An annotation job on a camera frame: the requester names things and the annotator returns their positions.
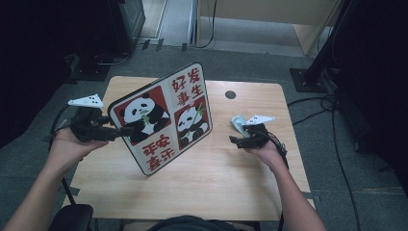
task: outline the black stand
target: black stand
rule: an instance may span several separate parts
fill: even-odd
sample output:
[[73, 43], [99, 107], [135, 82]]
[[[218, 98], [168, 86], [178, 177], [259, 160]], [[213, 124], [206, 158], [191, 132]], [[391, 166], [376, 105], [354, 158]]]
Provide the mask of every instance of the black stand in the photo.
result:
[[306, 81], [305, 76], [308, 71], [307, 69], [291, 68], [290, 71], [294, 87], [296, 88], [297, 91], [327, 93], [327, 88], [323, 79], [318, 78], [314, 83]]
[[[113, 59], [106, 61], [106, 63], [111, 63]], [[69, 80], [86, 80], [86, 81], [97, 81], [104, 82], [106, 76], [108, 75], [110, 65], [101, 65], [95, 62], [86, 64], [85, 62], [80, 61], [72, 71]]]
[[326, 85], [324, 80], [320, 78], [320, 74], [325, 67], [337, 65], [336, 60], [333, 57], [333, 43], [338, 31], [342, 30], [342, 27], [344, 26], [344, 19], [347, 21], [349, 18], [346, 13], [347, 10], [349, 10], [350, 2], [350, 0], [344, 1], [343, 8], [339, 14], [339, 20], [336, 21], [333, 32], [321, 48], [312, 65], [308, 69], [290, 69], [293, 83], [297, 91], [327, 93]]

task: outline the giant panda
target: giant panda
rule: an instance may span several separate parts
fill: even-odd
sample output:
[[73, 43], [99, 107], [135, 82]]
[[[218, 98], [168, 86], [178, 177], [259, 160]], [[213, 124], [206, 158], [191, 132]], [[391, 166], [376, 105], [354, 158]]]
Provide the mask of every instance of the giant panda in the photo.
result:
[[131, 142], [146, 140], [151, 134], [162, 130], [170, 120], [168, 112], [150, 98], [149, 93], [133, 100], [120, 112], [125, 127], [134, 128]]
[[191, 141], [196, 141], [208, 129], [208, 123], [198, 109], [199, 105], [188, 108], [179, 116], [177, 131], [182, 147], [187, 146]]

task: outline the wire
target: wire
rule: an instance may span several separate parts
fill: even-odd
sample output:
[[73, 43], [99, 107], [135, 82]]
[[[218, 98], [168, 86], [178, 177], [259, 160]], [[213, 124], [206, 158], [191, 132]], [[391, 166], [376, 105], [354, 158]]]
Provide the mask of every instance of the wire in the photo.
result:
[[[179, 47], [182, 47], [182, 46], [178, 46], [178, 45], [162, 45], [162, 47], [179, 48]], [[192, 48], [192, 49], [197, 49], [197, 50], [201, 49], [201, 47], [197, 47], [195, 45], [188, 45], [187, 47]]]
[[[51, 146], [52, 146], [52, 143], [53, 143], [54, 138], [55, 138], [55, 135], [58, 133], [58, 131], [60, 131], [61, 129], [63, 129], [63, 128], [69, 126], [69, 125], [66, 125], [66, 126], [62, 126], [62, 127], [58, 128], [58, 129], [56, 129], [57, 123], [58, 123], [58, 121], [60, 120], [61, 115], [63, 114], [63, 112], [64, 112], [68, 107], [69, 107], [69, 104], [65, 104], [65, 105], [60, 109], [60, 111], [57, 113], [57, 116], [54, 118], [54, 121], [53, 121], [53, 123], [52, 123], [52, 125], [51, 125], [51, 130], [50, 130], [51, 138], [50, 138], [49, 143], [48, 143], [48, 151], [50, 151]], [[63, 187], [64, 187], [64, 190], [65, 190], [66, 196], [68, 196], [69, 202], [70, 202], [72, 205], [76, 204], [76, 202], [75, 202], [75, 200], [74, 200], [74, 197], [73, 197], [73, 195], [72, 195], [72, 192], [71, 192], [71, 190], [69, 189], [68, 183], [66, 182], [65, 177], [63, 177], [62, 183], [63, 183]]]
[[205, 48], [205, 47], [207, 47], [212, 41], [213, 41], [213, 39], [214, 39], [214, 21], [215, 21], [215, 19], [216, 19], [216, 9], [217, 9], [217, 0], [215, 0], [215, 2], [214, 2], [214, 9], [213, 9], [213, 26], [212, 26], [212, 35], [211, 35], [211, 38], [210, 38], [210, 40], [208, 41], [208, 43], [206, 44], [206, 45], [204, 45], [204, 46], [198, 46], [197, 48]]
[[348, 179], [345, 176], [345, 171], [344, 171], [344, 167], [343, 167], [343, 164], [342, 164], [342, 160], [340, 159], [339, 147], [337, 145], [336, 125], [335, 125], [335, 121], [334, 121], [334, 112], [335, 112], [335, 110], [332, 110], [333, 142], [334, 142], [334, 146], [335, 146], [335, 149], [336, 149], [336, 156], [337, 156], [337, 160], [339, 161], [339, 166], [340, 166], [340, 169], [342, 171], [342, 175], [343, 175], [343, 178], [345, 180], [345, 184], [347, 185], [348, 193], [350, 194], [351, 203], [353, 205], [354, 215], [356, 217], [356, 222], [357, 222], [357, 230], [360, 231], [361, 230], [360, 218], [359, 218], [359, 215], [358, 215], [358, 212], [357, 212], [357, 206], [356, 206], [356, 202], [355, 202], [355, 199], [354, 199], [354, 194], [353, 194], [353, 192], [351, 190], [350, 183], [348, 182]]
[[127, 59], [129, 59], [129, 57], [130, 57], [130, 54], [128, 53], [127, 56], [126, 56], [123, 60], [121, 60], [121, 61], [119, 61], [119, 62], [117, 62], [117, 63], [97, 63], [97, 64], [99, 64], [99, 65], [117, 65], [117, 64], [122, 64], [122, 63], [125, 62]]
[[337, 85], [334, 83], [334, 79], [335, 76], [339, 74], [339, 69], [337, 69], [337, 72], [335, 70], [336, 68], [334, 67], [326, 66], [321, 71], [322, 78], [324, 79], [326, 85], [328, 85], [332, 90], [335, 90], [337, 88]]
[[[332, 111], [332, 110], [333, 110], [333, 103], [334, 103], [334, 102], [330, 100], [331, 97], [334, 97], [334, 95], [333, 95], [333, 94], [327, 94], [327, 95], [325, 95], [325, 96], [323, 96], [323, 97], [302, 98], [302, 99], [297, 99], [297, 100], [295, 100], [295, 101], [292, 102], [292, 103], [289, 103], [289, 104], [288, 104], [288, 107], [290, 107], [290, 106], [293, 105], [293, 104], [300, 103], [300, 102], [304, 102], [304, 101], [308, 101], [308, 100], [314, 100], [314, 99], [319, 99], [319, 100], [320, 100], [320, 106], [323, 108], [322, 111], [319, 111], [319, 112], [317, 112], [317, 113], [313, 113], [313, 114], [311, 114], [311, 115], [306, 116], [305, 118], [300, 119], [300, 120], [297, 121], [297, 122], [294, 122], [294, 123], [293, 123], [293, 126], [295, 126], [295, 125], [297, 125], [297, 124], [299, 124], [299, 123], [301, 123], [301, 122], [304, 122], [304, 121], [306, 121], [307, 119], [309, 119], [309, 118], [311, 118], [311, 117], [313, 117], [313, 116], [317, 116], [317, 115], [322, 114], [322, 113], [324, 113], [324, 112]], [[331, 107], [324, 107], [323, 102], [325, 102], [325, 101], [330, 102], [330, 103], [332, 104], [332, 106], [331, 106]]]
[[[209, 1], [207, 1], [207, 7], [208, 7], [208, 9], [210, 9]], [[210, 17], [208, 17], [208, 25], [210, 26], [210, 28], [211, 28], [211, 30], [213, 32], [213, 35], [214, 35], [215, 34], [215, 27], [214, 27], [214, 23], [213, 23], [213, 25], [211, 24], [211, 18]], [[214, 48], [217, 45], [217, 41], [215, 39], [213, 39], [213, 42], [214, 42], [214, 44], [213, 44], [213, 48]]]
[[[266, 138], [268, 138], [270, 141], [273, 142], [273, 144], [275, 144], [276, 148], [278, 149], [279, 154], [281, 155], [283, 162], [285, 163], [286, 167], [289, 169], [289, 164], [288, 164], [288, 159], [286, 158], [286, 148], [285, 148], [285, 144], [282, 143], [280, 140], [278, 140], [278, 138], [273, 135], [271, 132], [268, 132], [268, 135], [262, 132], [259, 132], [257, 130], [248, 130], [250, 132], [254, 132], [257, 134], [260, 134]], [[282, 231], [283, 230], [283, 225], [285, 223], [285, 219], [283, 217], [283, 211], [281, 212], [281, 217], [279, 219], [279, 226], [278, 226], [278, 231]]]
[[[293, 105], [293, 104], [295, 104], [295, 103], [304, 102], [304, 101], [308, 101], [308, 100], [313, 100], [313, 99], [317, 99], [317, 98], [318, 98], [318, 97], [298, 99], [298, 100], [295, 100], [294, 102], [288, 104], [288, 106], [291, 106], [291, 105]], [[330, 102], [330, 103], [331, 103], [331, 106], [330, 106], [330, 107], [324, 107], [323, 102], [325, 102], [325, 101]], [[340, 169], [341, 169], [341, 171], [342, 171], [342, 175], [343, 175], [343, 178], [344, 178], [344, 180], [345, 180], [345, 184], [347, 185], [348, 193], [350, 194], [351, 203], [352, 203], [352, 206], [353, 206], [354, 215], [355, 215], [356, 223], [357, 223], [357, 230], [358, 230], [358, 231], [361, 231], [360, 218], [359, 218], [359, 215], [358, 215], [358, 212], [357, 212], [356, 202], [355, 202], [355, 199], [354, 199], [354, 195], [353, 195], [353, 193], [352, 193], [352, 190], [351, 190], [350, 183], [348, 182], [348, 179], [347, 179], [347, 177], [346, 177], [346, 175], [345, 175], [345, 171], [344, 171], [344, 167], [343, 167], [343, 164], [342, 164], [342, 160], [340, 159], [339, 147], [338, 147], [338, 145], [337, 145], [336, 125], [335, 125], [335, 118], [334, 118], [336, 103], [337, 103], [337, 102], [336, 102], [335, 96], [334, 96], [333, 94], [328, 94], [328, 95], [325, 95], [325, 96], [323, 96], [323, 97], [320, 97], [320, 106], [323, 108], [323, 111], [318, 112], [318, 113], [315, 113], [315, 114], [312, 114], [312, 115], [309, 115], [309, 116], [307, 116], [306, 118], [302, 119], [301, 121], [298, 121], [297, 123], [302, 122], [302, 121], [304, 121], [304, 120], [306, 120], [306, 119], [308, 119], [308, 118], [310, 118], [310, 117], [312, 117], [312, 116], [318, 115], [318, 114], [323, 113], [323, 112], [327, 112], [327, 111], [331, 111], [331, 112], [332, 112], [333, 143], [334, 143], [335, 150], [336, 150], [336, 157], [337, 157], [337, 160], [338, 160], [338, 162], [339, 162]]]

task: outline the table surface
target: table surface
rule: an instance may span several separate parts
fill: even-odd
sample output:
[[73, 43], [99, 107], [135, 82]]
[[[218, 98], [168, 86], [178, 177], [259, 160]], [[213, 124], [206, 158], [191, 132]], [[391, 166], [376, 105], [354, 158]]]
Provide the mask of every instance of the table surface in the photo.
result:
[[[155, 78], [114, 77], [104, 96], [104, 115], [118, 98]], [[299, 188], [310, 192], [281, 86], [206, 81], [213, 131], [151, 176], [145, 176], [122, 139], [95, 150], [77, 167], [71, 187], [77, 203], [93, 207], [95, 218], [165, 219], [193, 215], [222, 220], [279, 220], [276, 181], [257, 157], [238, 149], [241, 137], [230, 120], [243, 115], [274, 116], [267, 129], [283, 142]], [[236, 97], [228, 99], [232, 90]]]

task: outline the gray floor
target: gray floor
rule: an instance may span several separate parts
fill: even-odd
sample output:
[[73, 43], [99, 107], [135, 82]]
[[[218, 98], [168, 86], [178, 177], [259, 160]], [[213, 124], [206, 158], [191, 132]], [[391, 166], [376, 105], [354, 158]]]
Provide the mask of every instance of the gray floor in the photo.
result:
[[[152, 44], [157, 44], [158, 39], [163, 39], [163, 45], [181, 46], [182, 43], [189, 42], [189, 32], [191, 31], [192, 0], [167, 0], [164, 21], [159, 29], [156, 38], [142, 37], [141, 40], [152, 39]], [[160, 1], [145, 1], [150, 9], [150, 5], [157, 5]], [[149, 17], [159, 17], [156, 13], [146, 15]], [[201, 17], [201, 40], [200, 46], [204, 46], [210, 40], [213, 34], [212, 19], [210, 17]], [[142, 31], [151, 31], [147, 25]], [[328, 38], [330, 28], [327, 28], [321, 35], [319, 41], [308, 54], [308, 57], [314, 58], [319, 49], [324, 45]], [[284, 55], [292, 57], [304, 57], [299, 41], [293, 29], [292, 24], [275, 23], [265, 21], [248, 21], [238, 19], [217, 18], [214, 26], [213, 41], [205, 47], [211, 50], [238, 51], [249, 53], [261, 53], [271, 55]]]
[[[182, 1], [169, 0], [167, 9], [177, 9], [177, 4], [174, 4], [177, 2]], [[181, 9], [186, 7], [186, 4], [181, 5]], [[169, 11], [166, 12], [166, 16], [170, 17]], [[209, 49], [189, 47], [186, 52], [182, 52], [180, 45], [187, 41], [187, 34], [179, 33], [181, 37], [171, 37], [166, 32], [174, 30], [165, 28], [167, 23], [169, 22], [165, 20], [160, 37], [166, 36], [165, 41], [173, 40], [173, 44], [165, 44], [160, 51], [156, 51], [154, 45], [146, 50], [138, 47], [129, 60], [111, 67], [105, 82], [79, 81], [77, 85], [61, 86], [27, 132], [0, 149], [1, 227], [24, 198], [46, 160], [47, 145], [42, 139], [47, 136], [51, 121], [58, 110], [72, 98], [94, 93], [103, 97], [113, 76], [161, 77], [190, 62], [200, 62], [204, 68], [204, 76], [208, 80], [280, 84], [287, 102], [324, 95], [295, 90], [289, 68], [308, 68], [313, 58], [295, 51], [299, 46], [295, 44], [293, 37], [275, 38], [275, 41], [287, 40], [288, 43], [281, 48], [278, 48], [280, 45], [273, 44], [276, 45], [276, 49], [268, 52], [254, 52], [258, 48], [250, 48], [252, 41], [246, 46], [248, 50], [240, 52], [233, 48], [231, 51], [215, 47]], [[189, 30], [188, 26], [187, 29], [182, 26], [184, 23], [169, 24], [173, 26], [177, 24], [186, 32]], [[291, 33], [290, 29], [284, 31], [288, 35]], [[216, 41], [217, 44], [221, 43], [221, 38], [216, 37]], [[320, 111], [318, 101], [308, 101], [290, 107], [293, 122], [318, 111]], [[72, 110], [65, 114], [66, 117], [72, 115]], [[334, 113], [334, 121], [340, 160], [355, 198], [361, 230], [407, 230], [408, 200], [394, 173], [378, 171], [386, 164], [375, 153], [354, 152], [353, 138], [341, 111]], [[358, 230], [349, 191], [334, 148], [332, 114], [325, 113], [312, 117], [295, 125], [294, 130], [316, 208], [324, 224], [328, 230]], [[67, 176], [68, 181], [72, 179], [73, 174], [74, 170]], [[63, 198], [61, 194], [55, 211], [61, 208]], [[116, 219], [100, 219], [99, 229], [118, 230], [119, 223], [120, 221]], [[261, 225], [263, 230], [271, 230], [277, 227], [277, 222], [262, 222]]]
[[144, 0], [142, 3], [146, 20], [140, 36], [146, 39], [157, 39], [163, 25], [167, 0]]

